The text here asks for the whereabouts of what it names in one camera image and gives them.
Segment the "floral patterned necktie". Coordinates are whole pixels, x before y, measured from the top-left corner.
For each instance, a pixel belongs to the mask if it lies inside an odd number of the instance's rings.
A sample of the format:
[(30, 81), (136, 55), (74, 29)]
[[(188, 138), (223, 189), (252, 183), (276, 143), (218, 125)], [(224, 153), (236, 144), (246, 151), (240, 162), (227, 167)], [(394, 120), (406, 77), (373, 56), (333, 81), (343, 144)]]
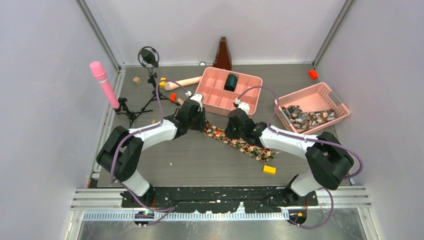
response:
[(225, 134), (225, 130), (206, 122), (206, 127), (202, 130), (206, 136), (224, 143), (227, 146), (237, 149), (239, 152), (255, 159), (258, 162), (268, 162), (275, 158), (275, 153), (269, 148), (261, 148), (255, 145), (248, 144), (245, 140), (232, 139)]

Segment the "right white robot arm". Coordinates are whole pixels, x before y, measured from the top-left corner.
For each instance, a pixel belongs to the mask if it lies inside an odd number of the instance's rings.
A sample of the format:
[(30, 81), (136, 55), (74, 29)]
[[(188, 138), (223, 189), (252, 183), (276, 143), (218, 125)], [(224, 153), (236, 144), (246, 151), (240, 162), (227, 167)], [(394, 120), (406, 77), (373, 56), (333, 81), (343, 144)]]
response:
[(320, 189), (336, 190), (354, 165), (354, 160), (329, 132), (320, 135), (290, 133), (255, 123), (244, 110), (237, 108), (228, 114), (225, 134), (230, 139), (242, 139), (249, 145), (276, 149), (307, 161), (309, 170), (297, 174), (281, 190), (282, 198), (291, 205), (299, 205), (307, 194)]

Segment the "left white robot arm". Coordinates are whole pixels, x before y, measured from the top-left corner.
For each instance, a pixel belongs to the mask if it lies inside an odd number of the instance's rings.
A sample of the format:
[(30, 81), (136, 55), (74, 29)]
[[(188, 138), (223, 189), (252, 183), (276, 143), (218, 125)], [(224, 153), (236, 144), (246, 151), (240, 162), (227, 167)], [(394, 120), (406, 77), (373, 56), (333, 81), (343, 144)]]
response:
[(206, 127), (202, 98), (201, 94), (194, 94), (162, 122), (140, 128), (114, 128), (97, 154), (96, 162), (134, 193), (134, 200), (141, 207), (148, 207), (154, 199), (153, 186), (137, 170), (141, 152), (177, 139), (189, 130), (202, 131)]

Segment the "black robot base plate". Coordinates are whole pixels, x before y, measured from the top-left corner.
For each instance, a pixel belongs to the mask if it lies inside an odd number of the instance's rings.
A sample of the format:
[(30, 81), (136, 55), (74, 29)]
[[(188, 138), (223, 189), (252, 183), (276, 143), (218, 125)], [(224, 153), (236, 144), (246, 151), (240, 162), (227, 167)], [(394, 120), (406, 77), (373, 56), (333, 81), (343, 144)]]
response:
[(120, 193), (123, 208), (147, 206), (170, 216), (179, 214), (233, 214), (240, 207), (246, 214), (278, 213), (283, 207), (299, 207), (306, 221), (308, 207), (318, 205), (315, 191), (297, 197), (277, 186), (151, 187), (143, 196), (129, 190)]

